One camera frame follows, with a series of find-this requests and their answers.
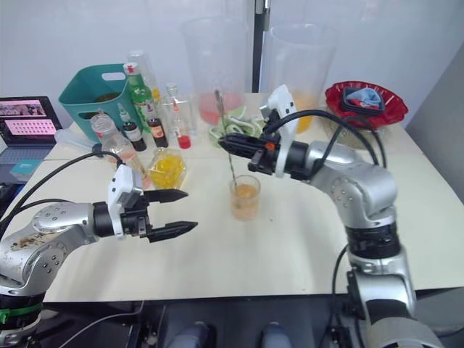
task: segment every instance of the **glass cup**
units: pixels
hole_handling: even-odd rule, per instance
[[[242,221],[253,220],[258,213],[261,185],[251,175],[239,175],[231,181],[231,206],[233,216]]]

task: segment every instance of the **red plate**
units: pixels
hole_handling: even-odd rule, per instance
[[[344,81],[338,82],[332,85],[332,87],[326,90],[326,103],[330,109],[335,112],[335,114],[341,118],[346,118],[349,116],[356,116],[356,112],[353,111],[344,111],[341,108],[341,99],[343,98],[343,88],[344,87],[354,87],[354,88],[364,88],[370,87],[377,91],[385,103],[385,111],[379,115],[367,117],[366,120],[370,123],[372,128],[379,128],[384,125],[391,125],[399,121],[403,121],[407,113],[407,107],[403,100],[399,98],[395,93],[374,85],[373,83],[367,83],[362,81]],[[362,128],[363,124],[358,121],[350,121],[356,127]]]

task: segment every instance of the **green glass bottle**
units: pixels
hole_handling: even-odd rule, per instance
[[[140,68],[137,63],[124,64],[124,73],[128,76],[130,98],[136,107],[142,128],[147,133],[150,133],[148,120],[156,117],[154,113],[152,92],[150,91],[150,88],[145,86],[144,79],[142,78]]]

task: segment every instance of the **large plastic pitcher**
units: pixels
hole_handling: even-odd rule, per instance
[[[325,25],[290,24],[270,29],[267,74],[269,91],[286,84],[299,111],[318,107],[319,97],[334,58],[337,32]],[[310,127],[312,118],[299,120],[297,133]]]
[[[225,112],[243,105],[246,24],[225,17],[208,17],[184,23],[182,32],[199,113],[203,120],[216,125],[216,89],[223,95]]]

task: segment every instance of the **green plastic basket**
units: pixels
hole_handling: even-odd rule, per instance
[[[69,112],[80,129],[94,141],[90,119],[99,109],[107,113],[115,125],[123,128],[117,103],[121,103],[141,129],[140,120],[132,104],[123,64],[93,65],[79,70],[59,96],[59,102]]]

